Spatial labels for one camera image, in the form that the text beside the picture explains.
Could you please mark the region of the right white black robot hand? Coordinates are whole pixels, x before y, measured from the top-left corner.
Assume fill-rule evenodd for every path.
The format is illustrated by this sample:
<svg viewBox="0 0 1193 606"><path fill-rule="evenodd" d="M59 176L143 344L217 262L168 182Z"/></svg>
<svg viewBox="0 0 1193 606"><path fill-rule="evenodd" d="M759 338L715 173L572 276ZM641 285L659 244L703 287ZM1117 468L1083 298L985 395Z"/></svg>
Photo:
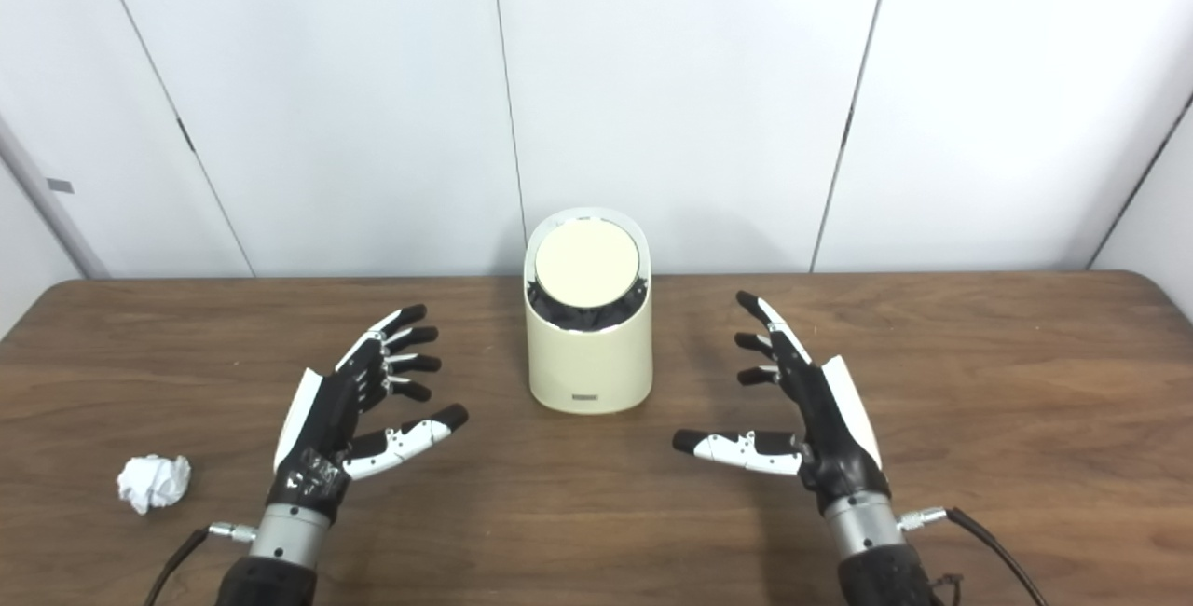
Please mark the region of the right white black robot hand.
<svg viewBox="0 0 1193 606"><path fill-rule="evenodd" d="M864 494L891 497L869 412L843 358L815 363L766 299L747 291L734 299L764 327L761 334L734 334L734 344L767 359L738 372L738 384L780 389L801 416L802 434L678 429L673 449L754 474L796 477L816 495L820 512Z"/></svg>

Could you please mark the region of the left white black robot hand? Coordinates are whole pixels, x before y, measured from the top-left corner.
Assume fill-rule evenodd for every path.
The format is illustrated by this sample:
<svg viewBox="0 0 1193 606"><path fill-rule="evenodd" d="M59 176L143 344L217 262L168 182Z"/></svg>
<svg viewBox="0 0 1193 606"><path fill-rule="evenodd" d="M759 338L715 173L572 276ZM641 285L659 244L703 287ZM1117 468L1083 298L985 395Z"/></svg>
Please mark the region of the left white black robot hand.
<svg viewBox="0 0 1193 606"><path fill-rule="evenodd" d="M413 372L435 372L441 360L414 351L438 338L424 324L424 304L400 308L363 330L328 375L305 369L282 423L267 505L310 511L336 522L350 484L447 440L468 422L464 406L451 404L397 427L359 433L363 415L396 396L425 403L429 388Z"/></svg>

